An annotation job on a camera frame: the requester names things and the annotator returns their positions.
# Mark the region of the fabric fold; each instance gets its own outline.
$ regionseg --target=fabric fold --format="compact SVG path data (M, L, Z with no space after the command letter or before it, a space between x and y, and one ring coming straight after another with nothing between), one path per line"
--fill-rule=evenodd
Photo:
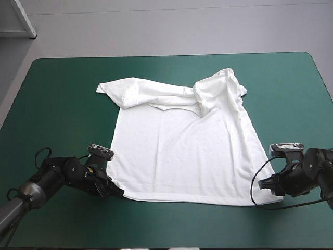
M186 109L203 117L216 106L218 96L226 88L235 97L246 93L231 68L196 82L192 88L132 77L100 83L96 92L107 94L123 109L146 103L162 110Z

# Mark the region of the green table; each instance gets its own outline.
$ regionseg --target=green table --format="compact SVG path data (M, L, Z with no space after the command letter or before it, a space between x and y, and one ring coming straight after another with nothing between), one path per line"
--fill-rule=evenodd
M331 148L333 105L307 53L36 60L0 130L0 204L35 172L44 146L54 156L81 156L91 143L110 146L118 107L97 84L126 77L193 86L231 67L248 94L244 106L265 149L278 142ZM276 171L284 165L273 163ZM285 198L284 205L318 199ZM255 207L136 202L62 188L26 215L16 247L333 247L326 203L266 211Z

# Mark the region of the wrinkled fabric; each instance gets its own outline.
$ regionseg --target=wrinkled fabric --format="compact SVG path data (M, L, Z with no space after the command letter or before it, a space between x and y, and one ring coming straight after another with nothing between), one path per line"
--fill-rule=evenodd
M251 180L267 156L242 105L246 89L230 68L192 88L126 78L96 92L120 107L107 174L125 197L253 205ZM257 178L273 173L267 164ZM253 196L258 204L282 200L258 180Z

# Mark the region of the gray floor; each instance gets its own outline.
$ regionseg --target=gray floor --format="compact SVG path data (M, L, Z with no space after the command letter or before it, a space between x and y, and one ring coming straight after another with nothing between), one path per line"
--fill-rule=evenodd
M38 58L306 51L333 96L333 1L21 3L38 35L0 39L0 126Z

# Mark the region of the wire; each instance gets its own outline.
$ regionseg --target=wire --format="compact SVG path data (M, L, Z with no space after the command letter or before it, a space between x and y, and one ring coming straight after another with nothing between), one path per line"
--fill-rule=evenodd
M81 156L81 157L79 158L79 160L81 160L82 158L85 158L85 157L89 157L89 155Z
M38 157L38 155L39 155L42 151L47 150L47 149L48 149L48 155L44 158L44 160L43 160L43 162L44 162L45 160L47 160L47 159L50 158L50 156L51 156L51 154L52 154L52 149L50 149L49 147L43 147L43 148L41 148L41 149L35 154L35 167L36 167L38 170L40 170L41 168L37 165L37 157Z
M276 158L281 158L279 156L274 156L272 157L271 159L269 159L268 161L266 161L264 163L264 165L262 165L262 167L255 173L255 175L253 176L253 179L252 179L252 182L251 182L251 190L250 190L250 194L251 194L251 200L252 202L255 204L256 207L260 207L262 209L265 209L265 210L282 210L282 209L287 209L287 208L294 208L294 207L300 207L300 206L306 206L306 205L311 205L311 204L316 204L316 203L319 203L319 202L325 202L325 201L328 201L330 199L333 199L333 198L327 198L327 199L318 199L316 201L312 201L312 202L305 202L305 203L299 203L299 204L295 204L295 205L291 205L291 206L285 206L285 207L273 207L273 208L267 208L267 207L264 207L264 206L261 206L261 205L258 205L254 199L253 199L253 183L254 183L254 180L255 178L257 177L257 175L259 174L259 172L266 166L267 163L269 163L270 161L276 159Z

